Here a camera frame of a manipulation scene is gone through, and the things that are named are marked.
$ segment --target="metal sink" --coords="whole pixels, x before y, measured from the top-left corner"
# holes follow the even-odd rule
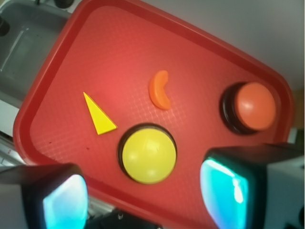
[[[10,0],[1,7],[10,30],[0,36],[0,100],[20,108],[70,15],[31,0]]]

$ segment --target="cyan light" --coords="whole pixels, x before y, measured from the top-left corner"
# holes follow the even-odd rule
[[[200,169],[200,186],[205,206],[221,229],[246,227],[248,181],[212,158]]]
[[[88,191],[84,178],[72,175],[43,199],[47,229],[82,229],[88,214]]]

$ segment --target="orange crescent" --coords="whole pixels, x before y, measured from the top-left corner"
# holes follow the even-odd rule
[[[166,70],[158,71],[151,79],[149,84],[149,95],[152,103],[163,110],[171,108],[171,101],[167,97],[164,87],[168,81],[168,72]]]

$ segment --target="yellow triangle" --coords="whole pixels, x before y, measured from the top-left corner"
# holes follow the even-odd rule
[[[115,130],[117,126],[113,121],[111,121],[105,112],[85,92],[84,96],[97,134],[102,135]]]

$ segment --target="plastic tray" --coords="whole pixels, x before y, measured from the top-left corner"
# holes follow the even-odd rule
[[[172,108],[156,108],[150,79],[167,70]],[[232,133],[219,102],[237,82],[256,81],[274,95],[272,127],[254,135]],[[116,123],[97,135],[86,92]],[[140,1],[83,1],[56,41],[14,126],[14,141],[31,164],[73,162],[85,173],[91,195],[171,228],[214,228],[199,183],[211,147],[286,141],[292,96],[276,72],[212,35]],[[150,122],[177,144],[172,174],[142,185],[120,169],[117,147],[132,126]]]

